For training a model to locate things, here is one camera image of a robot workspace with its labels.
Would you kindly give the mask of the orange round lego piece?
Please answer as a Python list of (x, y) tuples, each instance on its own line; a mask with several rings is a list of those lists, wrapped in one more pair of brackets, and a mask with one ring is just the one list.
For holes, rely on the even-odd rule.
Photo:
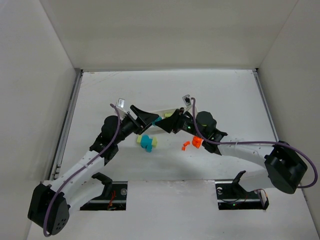
[(202, 138), (201, 137), (198, 137), (198, 136), (194, 136), (193, 139), (192, 139), (192, 145), (194, 147), (196, 147), (197, 149), (199, 149), (202, 145)]

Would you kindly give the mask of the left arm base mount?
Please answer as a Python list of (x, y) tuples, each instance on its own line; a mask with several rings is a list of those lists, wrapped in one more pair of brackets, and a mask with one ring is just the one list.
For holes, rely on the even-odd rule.
[(128, 182), (113, 181), (98, 172), (92, 176), (103, 185), (102, 192), (80, 207), (80, 211), (125, 211), (127, 207)]

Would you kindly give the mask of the blue lego brick pair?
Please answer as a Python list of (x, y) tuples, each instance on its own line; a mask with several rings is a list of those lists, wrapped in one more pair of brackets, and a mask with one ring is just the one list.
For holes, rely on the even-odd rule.
[(157, 119), (155, 119), (153, 122), (152, 122), (152, 126), (155, 126), (157, 122), (161, 121), (163, 118), (161, 116), (159, 116)]

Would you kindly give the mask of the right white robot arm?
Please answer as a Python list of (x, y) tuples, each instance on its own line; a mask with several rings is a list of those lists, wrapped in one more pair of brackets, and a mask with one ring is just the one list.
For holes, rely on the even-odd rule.
[(167, 133), (185, 131), (202, 138), (202, 146), (209, 153), (259, 165), (260, 170), (242, 170), (233, 180), (247, 192), (276, 188), (283, 193), (293, 194), (308, 169), (306, 163), (287, 143), (241, 144), (240, 140), (218, 130), (216, 120), (207, 111), (192, 116), (188, 111), (177, 109), (170, 117), (157, 121), (155, 125)]

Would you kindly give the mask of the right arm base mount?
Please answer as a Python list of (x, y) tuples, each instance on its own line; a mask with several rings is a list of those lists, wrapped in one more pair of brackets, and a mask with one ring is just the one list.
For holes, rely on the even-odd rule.
[(217, 206), (219, 210), (263, 210), (270, 205), (264, 189), (246, 191), (239, 182), (245, 171), (240, 171), (232, 180), (215, 182)]

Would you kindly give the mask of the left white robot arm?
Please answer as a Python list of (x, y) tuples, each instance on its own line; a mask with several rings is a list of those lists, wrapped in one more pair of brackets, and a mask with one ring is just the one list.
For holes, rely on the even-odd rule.
[(65, 227), (73, 207), (71, 199), (81, 187), (88, 186), (91, 179), (100, 180), (103, 186), (112, 183), (100, 169), (117, 154), (120, 142), (131, 134), (142, 134), (159, 117), (134, 105), (130, 110), (135, 116), (128, 112), (121, 116), (118, 107), (112, 108), (116, 114), (104, 120), (100, 134), (84, 156), (59, 178), (34, 188), (27, 217), (42, 228), (45, 237), (56, 235)]

